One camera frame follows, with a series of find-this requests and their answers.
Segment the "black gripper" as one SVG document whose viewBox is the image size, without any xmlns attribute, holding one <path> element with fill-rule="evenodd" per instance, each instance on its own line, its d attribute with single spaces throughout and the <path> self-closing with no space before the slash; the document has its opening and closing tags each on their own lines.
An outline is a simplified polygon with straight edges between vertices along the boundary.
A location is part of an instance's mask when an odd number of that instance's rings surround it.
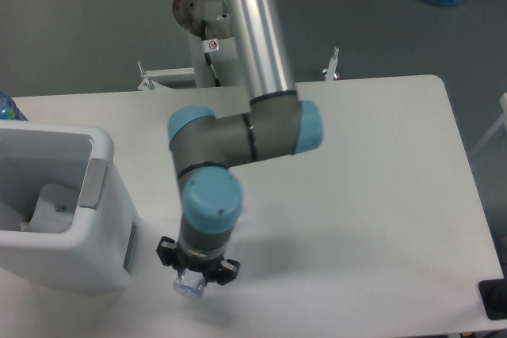
<svg viewBox="0 0 507 338">
<path fill-rule="evenodd" d="M 207 256 L 166 236 L 161 237 L 156 253 L 163 266 L 178 272 L 190 270 L 200 273 L 209 283 L 217 283 L 220 286 L 234 281 L 240 269 L 238 261 L 224 260 L 223 253 Z"/>
</svg>

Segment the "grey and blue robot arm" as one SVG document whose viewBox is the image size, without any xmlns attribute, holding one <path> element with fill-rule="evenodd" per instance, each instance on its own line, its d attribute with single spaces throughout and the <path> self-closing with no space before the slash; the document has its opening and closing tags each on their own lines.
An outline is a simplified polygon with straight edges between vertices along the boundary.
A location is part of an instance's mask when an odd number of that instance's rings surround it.
<svg viewBox="0 0 507 338">
<path fill-rule="evenodd" d="M 187 106 L 169 119 L 169 148 L 181 200 L 177 239 L 163 237 L 157 254 L 177 272 L 175 290 L 199 294 L 233 281 L 240 264 L 224 253 L 242 212 L 242 189 L 231 168 L 318 148 L 318 108 L 299 99 L 275 0 L 225 0 L 250 93 L 248 112 L 219 118 Z"/>
</svg>

